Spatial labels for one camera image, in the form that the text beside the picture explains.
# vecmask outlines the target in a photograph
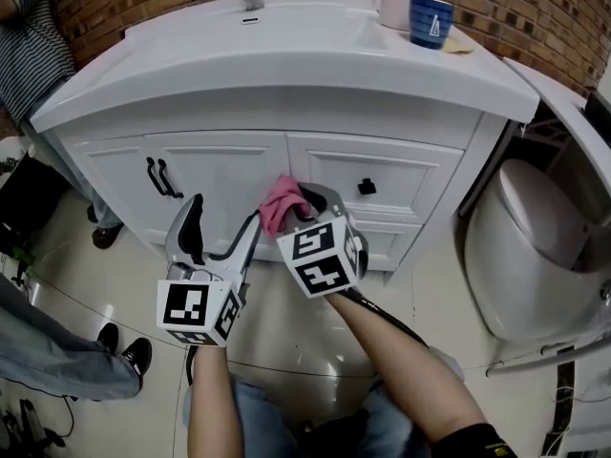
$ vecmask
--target tile floor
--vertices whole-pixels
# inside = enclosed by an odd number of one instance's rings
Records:
[[[166,263],[127,230],[108,251],[91,243],[87,204],[74,193],[62,198],[36,245],[31,276],[34,304],[75,334],[95,339],[107,321],[119,325],[123,348],[142,335],[154,358],[135,399],[72,404],[74,434],[55,455],[185,458],[180,418],[186,389],[185,347],[156,328],[156,285]],[[4,267],[10,275],[14,266]],[[248,273],[248,304],[229,342],[234,373],[262,386],[281,404],[289,422],[324,421],[353,411],[367,392],[369,361],[343,321],[322,300],[308,301],[280,264],[255,262]],[[539,455],[553,421],[556,369],[487,378],[493,361],[527,361],[537,348],[501,345],[487,332],[469,293],[450,230],[413,267],[401,290],[368,276],[362,290],[425,340],[452,354],[489,420],[522,458]],[[64,432],[65,404],[5,383],[3,406],[28,396],[41,421]]]

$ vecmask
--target black sneaker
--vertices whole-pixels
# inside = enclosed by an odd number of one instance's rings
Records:
[[[138,338],[123,351],[123,356],[134,368],[140,378],[140,385],[142,385],[142,377],[149,369],[151,360],[153,360],[151,342],[145,338]]]
[[[119,224],[117,227],[111,227],[110,229],[102,229],[98,227],[92,234],[94,240],[94,246],[97,249],[108,249],[115,242],[118,233],[123,228],[123,224]]]
[[[102,341],[106,350],[114,355],[118,345],[118,327],[113,323],[107,323],[97,335],[97,340]]]
[[[92,224],[97,224],[97,217],[95,216],[95,209],[94,209],[94,205],[93,204],[91,204],[89,207],[87,207],[87,219]]]

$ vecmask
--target striped shirt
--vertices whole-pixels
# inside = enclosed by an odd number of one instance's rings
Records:
[[[76,69],[53,23],[51,1],[12,1],[19,15],[0,21],[0,101],[19,124],[53,83]]]

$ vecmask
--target pink cloth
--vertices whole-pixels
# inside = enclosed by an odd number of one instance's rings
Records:
[[[281,175],[259,207],[263,231],[270,238],[284,230],[284,215],[293,205],[297,205],[302,215],[309,216],[310,205],[302,197],[295,178]]]

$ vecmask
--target white sink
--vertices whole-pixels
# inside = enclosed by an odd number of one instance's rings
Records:
[[[538,96],[463,32],[467,55],[413,45],[380,26],[371,0],[219,0],[127,30],[32,118],[41,132],[160,96],[250,87],[317,86],[423,96],[521,122]]]

